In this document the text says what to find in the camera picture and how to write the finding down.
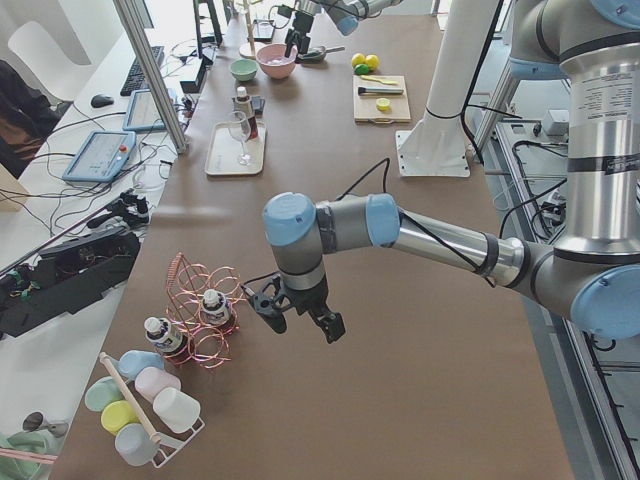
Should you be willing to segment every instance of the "cutting board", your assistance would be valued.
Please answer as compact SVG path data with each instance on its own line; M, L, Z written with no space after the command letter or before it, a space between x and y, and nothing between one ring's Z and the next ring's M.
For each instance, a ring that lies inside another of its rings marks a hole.
M407 86L404 83L403 75L374 75L375 77L385 80L395 80L397 85L383 85L379 82L364 80L358 75L353 76L353 117L356 122L373 122L373 123L407 123L411 121L411 113L409 112L409 99L407 97ZM391 100L391 109L381 112L376 108L376 100L384 95L358 95L358 87L389 87L402 88L402 95L388 95L386 98Z

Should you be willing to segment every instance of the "green bowl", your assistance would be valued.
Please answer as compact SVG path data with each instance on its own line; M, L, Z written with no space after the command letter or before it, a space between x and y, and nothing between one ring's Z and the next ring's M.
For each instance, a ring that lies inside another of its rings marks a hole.
M233 75L233 78L239 82L248 82L256 76L258 64L254 60L241 58L229 65L229 71L231 75Z

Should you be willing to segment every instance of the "plastic cup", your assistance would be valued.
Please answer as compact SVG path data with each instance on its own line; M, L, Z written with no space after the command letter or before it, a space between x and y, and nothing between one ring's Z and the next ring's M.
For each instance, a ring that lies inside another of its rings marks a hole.
M101 412L110 403L123 399L118 385L111 377L102 377L84 394L84 404L92 412Z
M147 367L164 370L162 355L156 352L129 350L120 358L118 371L129 380L135 380L138 374Z
M173 387L180 390L182 384L180 379L175 375L171 375L164 370L156 367L147 367L142 370L136 377L136 391L144 397L144 399L153 403L156 396L165 388Z
M116 435L116 450L125 462L134 467L153 460L159 448L139 423L125 425Z
M200 402L173 387L156 395L153 411L175 433L189 430L200 417Z
M107 405L102 411L100 422L107 432L117 435L125 425L138 423L139 420L129 402L119 400Z

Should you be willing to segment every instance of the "lime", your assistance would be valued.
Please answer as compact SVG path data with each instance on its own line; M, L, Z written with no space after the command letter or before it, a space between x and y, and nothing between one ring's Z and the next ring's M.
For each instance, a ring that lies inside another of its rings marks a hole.
M366 75L369 73L369 67L366 63L360 63L356 65L356 68L353 69L353 73L356 75Z

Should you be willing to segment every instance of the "wooden handle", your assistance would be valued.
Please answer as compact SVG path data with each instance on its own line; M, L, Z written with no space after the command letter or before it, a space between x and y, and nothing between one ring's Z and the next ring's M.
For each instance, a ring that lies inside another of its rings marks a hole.
M147 432L147 434L149 434L149 438L155 443L160 443L160 436L158 435L158 432L151 423L151 420L149 420L149 417L147 417L147 414L144 413L144 410L142 410L142 407L131 393L131 390L129 390L129 387L127 387L127 384L124 383L124 380L120 376L120 373L111 362L111 357L104 352L100 352L100 355L98 355L98 359L100 360L100 363L102 363L107 369L107 372L109 372L109 375L111 375L113 381L116 382L116 385L118 386L120 393L122 393L122 396L131 405L131 408L136 413L138 420L140 420L140 423L144 427L145 431Z

